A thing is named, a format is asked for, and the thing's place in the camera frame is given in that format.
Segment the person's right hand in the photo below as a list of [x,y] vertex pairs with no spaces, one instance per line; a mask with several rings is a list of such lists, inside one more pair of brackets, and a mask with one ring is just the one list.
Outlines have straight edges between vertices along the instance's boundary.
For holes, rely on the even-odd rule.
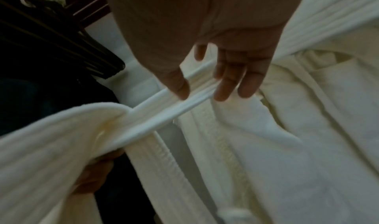
[[108,0],[136,59],[164,85],[186,99],[188,83],[179,65],[197,44],[218,46],[214,98],[251,97],[265,77],[287,21],[301,0]]

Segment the white garment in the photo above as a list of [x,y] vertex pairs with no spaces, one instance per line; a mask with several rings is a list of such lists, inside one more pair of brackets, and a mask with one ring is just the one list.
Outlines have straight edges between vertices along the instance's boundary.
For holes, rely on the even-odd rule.
[[[276,59],[379,16],[378,0],[320,0],[317,5],[309,5],[312,1],[304,0],[286,27]],[[164,143],[151,134],[212,95],[217,85],[210,75],[213,64],[203,66],[190,78],[192,93],[184,102],[163,90],[132,110],[118,104],[85,105],[47,117],[0,139],[0,223],[38,223],[67,196],[91,158],[126,145],[144,189],[165,224],[215,223]],[[285,67],[298,78],[304,78],[302,81],[314,90],[326,109],[332,108],[328,112],[341,122],[345,132],[356,127],[344,123],[348,119],[333,110],[331,98],[325,98],[326,91],[312,82],[303,67],[294,65],[291,69],[290,64]],[[374,215],[369,211],[372,216],[361,214],[363,211],[346,197],[345,189],[326,180],[325,170],[320,173],[313,162],[313,152],[305,148],[301,139],[281,129],[257,98],[248,101],[231,98],[212,106],[225,140],[273,222],[361,223],[363,218]],[[374,163],[375,150],[362,142],[363,137],[372,133],[363,131],[353,132],[351,139]],[[227,223],[253,223],[260,219],[254,215],[256,210],[229,206],[233,199],[223,198],[233,195],[227,192],[218,195],[219,203],[229,203],[220,210]],[[62,220],[70,213],[66,210],[73,209],[64,207]],[[75,220],[76,217],[67,222],[90,222]]]

